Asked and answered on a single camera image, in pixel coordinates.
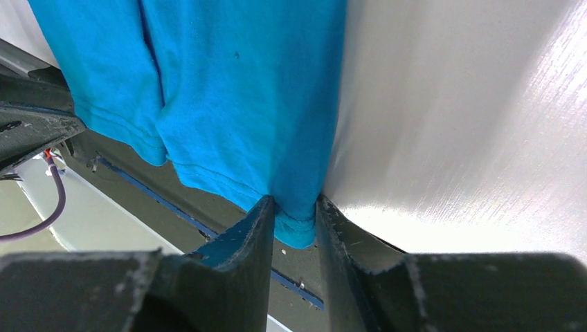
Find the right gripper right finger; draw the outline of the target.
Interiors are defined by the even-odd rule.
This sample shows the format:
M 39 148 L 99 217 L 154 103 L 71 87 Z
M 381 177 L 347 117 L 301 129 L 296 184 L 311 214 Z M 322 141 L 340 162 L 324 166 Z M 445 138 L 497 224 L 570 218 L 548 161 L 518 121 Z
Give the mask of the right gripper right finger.
M 316 234 L 330 331 L 586 330 L 586 267 L 570 255 L 409 254 L 324 196 Z

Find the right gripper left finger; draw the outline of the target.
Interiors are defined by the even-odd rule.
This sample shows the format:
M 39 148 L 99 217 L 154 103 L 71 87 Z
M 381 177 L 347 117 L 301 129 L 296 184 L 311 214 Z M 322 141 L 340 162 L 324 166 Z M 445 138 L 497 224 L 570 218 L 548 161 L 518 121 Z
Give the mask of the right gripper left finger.
M 194 252 L 29 252 L 1 259 L 2 331 L 264 331 L 274 201 Z

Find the blue t shirt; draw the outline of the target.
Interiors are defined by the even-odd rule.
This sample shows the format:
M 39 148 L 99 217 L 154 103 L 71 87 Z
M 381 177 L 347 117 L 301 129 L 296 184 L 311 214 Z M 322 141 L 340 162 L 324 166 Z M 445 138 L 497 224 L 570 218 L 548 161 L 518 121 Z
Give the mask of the blue t shirt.
M 332 151 L 345 1 L 31 1 L 75 114 L 181 183 L 315 238 Z

